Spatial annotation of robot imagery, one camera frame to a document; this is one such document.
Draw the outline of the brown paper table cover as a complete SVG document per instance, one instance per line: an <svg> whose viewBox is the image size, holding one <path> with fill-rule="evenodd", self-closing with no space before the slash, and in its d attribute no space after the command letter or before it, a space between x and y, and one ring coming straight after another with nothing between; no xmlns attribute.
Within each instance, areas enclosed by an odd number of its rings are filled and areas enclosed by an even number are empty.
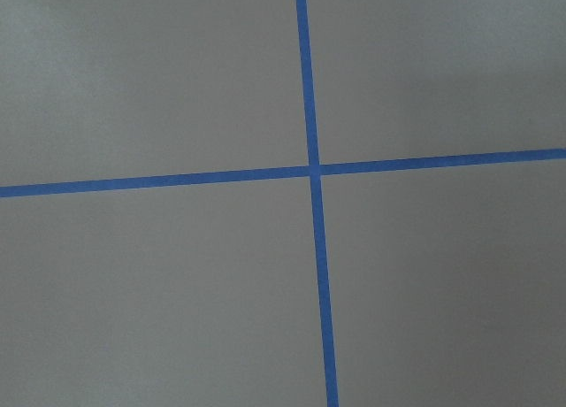
<svg viewBox="0 0 566 407"><path fill-rule="evenodd" d="M320 164L565 149L565 0L307 0ZM1 0L1 187L308 165L295 0ZM322 176L338 406L565 403L565 158ZM310 180L1 197L4 406L328 406Z"/></svg>

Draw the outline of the blue tape strip lengthwise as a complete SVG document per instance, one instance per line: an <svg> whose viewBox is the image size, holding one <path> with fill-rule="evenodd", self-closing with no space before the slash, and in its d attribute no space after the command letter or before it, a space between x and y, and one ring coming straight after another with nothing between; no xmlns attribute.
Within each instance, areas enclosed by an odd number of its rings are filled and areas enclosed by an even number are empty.
<svg viewBox="0 0 566 407"><path fill-rule="evenodd" d="M302 98L310 180L310 203L317 272L326 404L340 404L333 337L332 299L327 262L322 171L317 136L317 114L310 48L308 1L295 0L302 74Z"/></svg>

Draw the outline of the blue tape strip crosswise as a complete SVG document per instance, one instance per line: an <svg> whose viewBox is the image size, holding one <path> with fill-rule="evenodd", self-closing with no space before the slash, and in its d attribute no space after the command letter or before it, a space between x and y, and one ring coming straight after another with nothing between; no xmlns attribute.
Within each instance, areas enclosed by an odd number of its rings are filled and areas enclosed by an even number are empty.
<svg viewBox="0 0 566 407"><path fill-rule="evenodd" d="M312 175L332 176L354 173L380 173L416 169L545 161L564 158L565 149L560 148L478 153L454 156L400 158L352 163L333 163L322 164L318 168L314 168L308 165L301 165L104 180L51 182L2 186L1 197L13 198L28 196L50 196L60 194L76 194L142 188L205 185L253 180L288 180L294 178L307 178Z"/></svg>

